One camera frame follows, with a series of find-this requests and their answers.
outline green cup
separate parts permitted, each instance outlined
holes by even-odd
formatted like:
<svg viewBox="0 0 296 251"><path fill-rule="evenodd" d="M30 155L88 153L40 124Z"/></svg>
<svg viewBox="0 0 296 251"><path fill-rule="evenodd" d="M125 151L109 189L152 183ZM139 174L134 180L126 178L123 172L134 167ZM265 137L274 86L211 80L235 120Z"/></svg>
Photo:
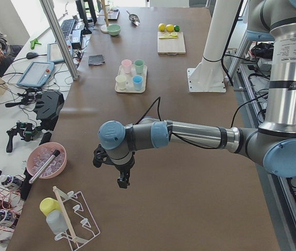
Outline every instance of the green cup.
<svg viewBox="0 0 296 251"><path fill-rule="evenodd" d="M144 61L143 60L135 60L134 64L135 64L136 74L142 74L143 67L144 67Z"/></svg>

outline computer mouse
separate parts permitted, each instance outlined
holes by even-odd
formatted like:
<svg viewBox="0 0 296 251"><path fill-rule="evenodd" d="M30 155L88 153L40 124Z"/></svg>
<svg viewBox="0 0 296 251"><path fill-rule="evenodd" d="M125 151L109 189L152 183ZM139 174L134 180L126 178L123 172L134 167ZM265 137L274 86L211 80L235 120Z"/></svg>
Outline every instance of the computer mouse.
<svg viewBox="0 0 296 251"><path fill-rule="evenodd" d="M34 58L36 58L37 56L39 56L39 54L36 53L36 52L28 52L28 53L26 54L26 59L34 59Z"/></svg>

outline white tray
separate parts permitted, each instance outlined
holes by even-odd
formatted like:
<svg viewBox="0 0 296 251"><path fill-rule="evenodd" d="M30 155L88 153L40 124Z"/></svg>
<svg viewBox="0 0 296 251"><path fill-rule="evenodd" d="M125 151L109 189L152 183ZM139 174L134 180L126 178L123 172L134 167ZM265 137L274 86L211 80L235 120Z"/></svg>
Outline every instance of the white tray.
<svg viewBox="0 0 296 251"><path fill-rule="evenodd" d="M142 74L136 74L135 65L132 64L132 72L126 74L124 72L124 69L123 69L122 65L120 65L118 75L126 75L126 77L127 77L127 84L126 84L126 89L120 90L118 88L116 82L115 82L115 91L118 92L118 93L143 93L146 90L147 71L148 71L148 67L146 65L144 65L144 67L143 67L143 73ZM134 88L134 84L133 84L132 78L135 75L141 75L142 78L143 78L141 90L135 90L135 88Z"/></svg>

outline warning label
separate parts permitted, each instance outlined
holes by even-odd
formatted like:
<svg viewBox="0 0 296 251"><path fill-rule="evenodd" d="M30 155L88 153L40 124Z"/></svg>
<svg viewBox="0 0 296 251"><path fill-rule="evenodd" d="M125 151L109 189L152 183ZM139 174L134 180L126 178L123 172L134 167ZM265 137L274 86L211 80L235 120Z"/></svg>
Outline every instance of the warning label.
<svg viewBox="0 0 296 251"><path fill-rule="evenodd" d="M296 38L276 41L272 65L292 62L296 62Z"/></svg>

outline pink bowl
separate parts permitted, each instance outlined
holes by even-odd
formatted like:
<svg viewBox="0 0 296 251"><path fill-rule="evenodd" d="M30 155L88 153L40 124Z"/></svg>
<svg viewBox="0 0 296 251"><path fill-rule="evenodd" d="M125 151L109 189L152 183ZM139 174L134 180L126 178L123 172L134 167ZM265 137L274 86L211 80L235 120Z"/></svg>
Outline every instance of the pink bowl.
<svg viewBox="0 0 296 251"><path fill-rule="evenodd" d="M54 149L59 150L61 152L60 155L64 154L63 163L61 164L61 166L58 169L51 172L51 174L45 176L43 173L43 174L41 174L41 176L39 178L40 179L50 179L50 178L53 178L53 177L59 175L64 170L64 168L66 166L67 157L66 157L66 151L65 151L64 147L61 144L56 143L56 142L44 143L42 145L39 145L37 148L35 148L33 150L33 152L31 152L31 154L29 155L29 157L27 159L28 173L30 175L34 175L38 171L38 169L35 168L34 166L36 166L36 161L37 161L36 159L40 158L40 156L42 155L42 152L46 151L46 153L52 154Z"/></svg>

